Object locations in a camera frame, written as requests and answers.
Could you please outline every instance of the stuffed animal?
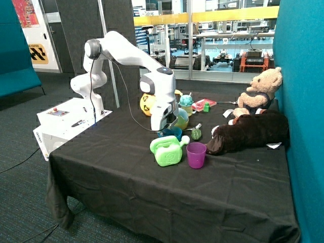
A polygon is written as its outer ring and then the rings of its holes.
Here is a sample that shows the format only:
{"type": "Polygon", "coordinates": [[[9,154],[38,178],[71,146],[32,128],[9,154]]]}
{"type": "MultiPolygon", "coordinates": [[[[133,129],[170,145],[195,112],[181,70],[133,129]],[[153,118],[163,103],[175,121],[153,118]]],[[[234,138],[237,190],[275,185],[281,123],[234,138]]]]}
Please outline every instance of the stuffed animal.
{"type": "Polygon", "coordinates": [[[287,118],[276,110],[261,110],[260,114],[243,114],[233,125],[218,126],[207,144],[208,154],[222,154],[268,143],[286,142],[289,137],[287,118]]]}
{"type": "Polygon", "coordinates": [[[268,69],[253,78],[248,93],[242,93],[238,98],[239,108],[233,111],[235,117],[242,114],[255,114],[258,109],[268,109],[274,93],[282,84],[281,68],[268,69]]]}

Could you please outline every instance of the bear ear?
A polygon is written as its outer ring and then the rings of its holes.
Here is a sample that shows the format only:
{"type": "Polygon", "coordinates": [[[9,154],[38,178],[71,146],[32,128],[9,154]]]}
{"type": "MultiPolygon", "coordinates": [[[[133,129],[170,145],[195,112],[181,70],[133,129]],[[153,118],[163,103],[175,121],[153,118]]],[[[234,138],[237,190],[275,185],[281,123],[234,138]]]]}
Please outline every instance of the bear ear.
{"type": "Polygon", "coordinates": [[[279,87],[282,84],[282,78],[276,77],[272,83],[273,87],[279,87]]]}

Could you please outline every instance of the toy watering can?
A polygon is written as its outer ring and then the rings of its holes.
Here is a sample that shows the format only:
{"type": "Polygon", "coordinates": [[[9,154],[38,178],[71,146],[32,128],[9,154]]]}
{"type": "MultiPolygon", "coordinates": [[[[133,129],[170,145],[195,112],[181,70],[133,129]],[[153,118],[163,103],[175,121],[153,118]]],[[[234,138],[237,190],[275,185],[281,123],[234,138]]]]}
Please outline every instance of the toy watering can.
{"type": "Polygon", "coordinates": [[[167,136],[154,139],[150,144],[150,150],[154,153],[159,166],[170,166],[180,162],[182,146],[188,144],[190,138],[183,136],[181,142],[175,136],[167,136]]]}

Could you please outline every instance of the yellow ball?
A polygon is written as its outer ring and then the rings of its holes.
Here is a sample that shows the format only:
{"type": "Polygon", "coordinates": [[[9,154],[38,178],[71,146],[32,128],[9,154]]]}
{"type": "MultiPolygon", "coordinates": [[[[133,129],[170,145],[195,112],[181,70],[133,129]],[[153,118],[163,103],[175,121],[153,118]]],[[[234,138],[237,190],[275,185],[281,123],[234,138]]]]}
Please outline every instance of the yellow ball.
{"type": "Polygon", "coordinates": [[[140,100],[140,107],[141,110],[144,112],[147,116],[152,116],[150,113],[150,109],[152,108],[153,104],[155,103],[155,96],[154,95],[148,95],[143,94],[141,100],[140,100]]]}

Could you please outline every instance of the glass wall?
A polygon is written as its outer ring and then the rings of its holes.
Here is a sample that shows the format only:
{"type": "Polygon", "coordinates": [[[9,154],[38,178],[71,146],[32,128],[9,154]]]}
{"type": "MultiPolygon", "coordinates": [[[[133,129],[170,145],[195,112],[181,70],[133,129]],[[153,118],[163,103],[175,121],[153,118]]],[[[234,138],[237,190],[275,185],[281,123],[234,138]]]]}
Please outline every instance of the glass wall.
{"type": "Polygon", "coordinates": [[[177,78],[249,82],[274,67],[280,0],[132,2],[138,48],[177,78]]]}

